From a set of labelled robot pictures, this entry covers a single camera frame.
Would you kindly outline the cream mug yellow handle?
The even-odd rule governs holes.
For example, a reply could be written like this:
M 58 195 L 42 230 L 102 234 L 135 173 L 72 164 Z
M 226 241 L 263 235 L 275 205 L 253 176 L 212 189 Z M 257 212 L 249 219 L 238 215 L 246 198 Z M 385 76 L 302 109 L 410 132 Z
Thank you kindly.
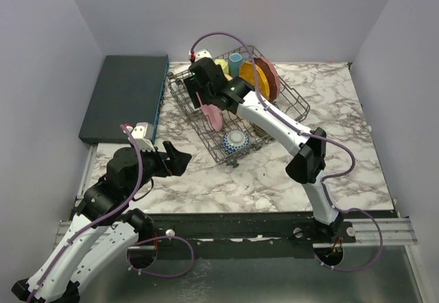
M 221 67 L 223 74 L 225 75 L 228 81 L 232 80 L 232 76 L 229 74 L 229 66 L 228 62 L 224 59 L 215 59 L 214 63 Z

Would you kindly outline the plain pink round plate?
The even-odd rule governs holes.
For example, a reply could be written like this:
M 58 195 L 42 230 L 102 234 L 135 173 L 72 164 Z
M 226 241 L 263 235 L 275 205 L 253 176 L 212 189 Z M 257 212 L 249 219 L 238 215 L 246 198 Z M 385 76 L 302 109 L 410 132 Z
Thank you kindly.
M 198 93 L 196 93 L 196 97 L 198 98 L 198 102 L 200 103 L 200 109 L 203 115 L 209 121 L 211 127 L 216 132 L 219 132 L 223 127 L 222 111 L 217 106 L 214 106 L 212 104 L 204 104 Z

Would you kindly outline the blue mug white inside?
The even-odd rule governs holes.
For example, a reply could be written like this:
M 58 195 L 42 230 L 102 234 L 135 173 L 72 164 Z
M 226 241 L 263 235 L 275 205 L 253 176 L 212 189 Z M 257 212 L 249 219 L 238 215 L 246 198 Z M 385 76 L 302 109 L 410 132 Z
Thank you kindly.
M 239 70 L 244 62 L 244 58 L 240 53 L 232 53 L 228 57 L 228 69 L 231 77 L 237 77 Z

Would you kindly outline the red and blue patterned bowl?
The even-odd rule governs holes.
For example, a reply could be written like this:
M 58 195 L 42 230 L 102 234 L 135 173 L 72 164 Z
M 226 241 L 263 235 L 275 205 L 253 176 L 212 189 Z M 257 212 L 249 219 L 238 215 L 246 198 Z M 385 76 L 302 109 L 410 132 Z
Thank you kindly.
M 249 146 L 250 138 L 242 130 L 230 130 L 222 137 L 222 149 L 227 156 Z

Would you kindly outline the pink polka dot plate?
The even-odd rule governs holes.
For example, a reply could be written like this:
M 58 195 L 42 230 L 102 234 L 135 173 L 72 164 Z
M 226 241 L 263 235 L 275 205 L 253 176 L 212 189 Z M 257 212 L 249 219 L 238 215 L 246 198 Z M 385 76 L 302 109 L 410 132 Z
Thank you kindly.
M 281 91 L 280 77 L 275 66 L 267 58 L 255 58 L 255 64 L 264 72 L 270 88 L 268 100 L 273 102 L 277 99 Z

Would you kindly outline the dark patterned bowl cream inside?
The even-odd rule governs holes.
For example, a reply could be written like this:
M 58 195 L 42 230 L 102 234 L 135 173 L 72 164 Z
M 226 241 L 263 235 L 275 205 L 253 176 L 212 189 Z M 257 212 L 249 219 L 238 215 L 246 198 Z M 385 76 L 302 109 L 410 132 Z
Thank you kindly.
M 267 133 L 262 128 L 260 128 L 258 125 L 254 124 L 253 129 L 254 129 L 254 132 L 256 133 L 256 135 L 259 137 L 264 137 L 267 135 Z

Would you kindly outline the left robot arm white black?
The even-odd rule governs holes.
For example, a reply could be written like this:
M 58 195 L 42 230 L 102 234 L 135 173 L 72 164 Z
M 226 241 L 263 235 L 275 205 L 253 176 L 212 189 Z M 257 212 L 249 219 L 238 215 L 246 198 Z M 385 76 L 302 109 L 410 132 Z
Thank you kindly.
M 181 176 L 191 160 L 171 142 L 163 146 L 165 151 L 123 147 L 114 153 L 44 265 L 12 287 L 20 301 L 79 302 L 85 288 L 115 257 L 153 237 L 151 219 L 138 208 L 129 210 L 130 200 L 154 177 Z

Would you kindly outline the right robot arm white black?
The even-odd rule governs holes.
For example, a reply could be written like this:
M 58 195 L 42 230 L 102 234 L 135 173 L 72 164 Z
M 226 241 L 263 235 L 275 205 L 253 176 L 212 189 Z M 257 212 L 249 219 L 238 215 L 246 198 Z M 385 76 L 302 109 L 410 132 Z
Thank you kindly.
M 295 122 L 244 79 L 226 79 L 221 66 L 210 58 L 192 63 L 189 72 L 184 83 L 194 106 L 203 103 L 227 110 L 256 124 L 287 150 L 292 160 L 285 171 L 305 190 L 313 208 L 316 236 L 325 243 L 339 237 L 342 216 L 331 206 L 321 183 L 326 132 Z

